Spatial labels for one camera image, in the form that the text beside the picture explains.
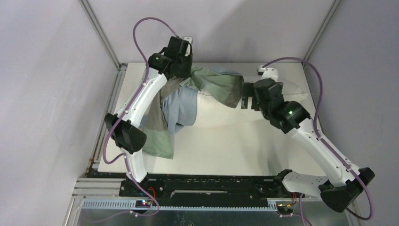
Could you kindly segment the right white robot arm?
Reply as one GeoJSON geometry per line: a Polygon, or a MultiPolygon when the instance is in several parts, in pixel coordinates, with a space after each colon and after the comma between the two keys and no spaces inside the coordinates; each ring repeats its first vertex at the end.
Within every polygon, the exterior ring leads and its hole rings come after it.
{"type": "Polygon", "coordinates": [[[274,192],[280,197],[289,193],[303,193],[321,198],[336,212],[345,211],[375,177],[366,167],[351,162],[319,131],[308,111],[297,101],[284,100],[283,83],[278,81],[275,68],[260,66],[258,81],[245,82],[242,109],[260,111],[269,123],[302,145],[326,174],[324,177],[299,174],[290,169],[280,172],[274,180],[274,192]]]}

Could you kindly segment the white pillow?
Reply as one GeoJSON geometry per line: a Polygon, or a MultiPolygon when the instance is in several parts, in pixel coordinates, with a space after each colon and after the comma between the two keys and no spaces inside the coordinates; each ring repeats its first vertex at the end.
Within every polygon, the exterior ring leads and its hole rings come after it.
{"type": "MultiPolygon", "coordinates": [[[[308,91],[281,76],[267,75],[266,77],[283,83],[282,95],[285,101],[302,103],[309,95],[308,91]]],[[[252,97],[248,98],[247,104],[240,100],[236,107],[231,108],[221,104],[209,92],[198,91],[197,114],[192,126],[212,128],[262,120],[263,116],[260,111],[255,111],[251,107],[252,97]]]]}

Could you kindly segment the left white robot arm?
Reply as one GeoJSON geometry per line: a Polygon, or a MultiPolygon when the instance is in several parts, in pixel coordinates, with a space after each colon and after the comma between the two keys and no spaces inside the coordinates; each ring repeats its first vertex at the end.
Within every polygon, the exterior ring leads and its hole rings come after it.
{"type": "Polygon", "coordinates": [[[143,196],[149,190],[149,184],[144,180],[147,170],[143,157],[148,136],[139,129],[140,123],[152,100],[169,79],[191,76],[192,43],[190,36],[172,36],[166,47],[147,59],[143,76],[125,104],[104,118],[110,138],[125,159],[128,178],[133,180],[130,189],[137,196],[143,196]]]}

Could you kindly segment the grey-blue pillowcase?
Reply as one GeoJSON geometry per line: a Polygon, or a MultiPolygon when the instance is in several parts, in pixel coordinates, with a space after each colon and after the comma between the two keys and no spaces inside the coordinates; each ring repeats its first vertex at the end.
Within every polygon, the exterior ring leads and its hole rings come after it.
{"type": "Polygon", "coordinates": [[[143,152],[173,159],[172,136],[183,127],[193,126],[199,115],[200,98],[205,109],[214,105],[236,108],[242,95],[244,78],[239,72],[224,68],[192,66],[188,79],[172,78],[154,97],[141,129],[147,135],[143,152]]]}

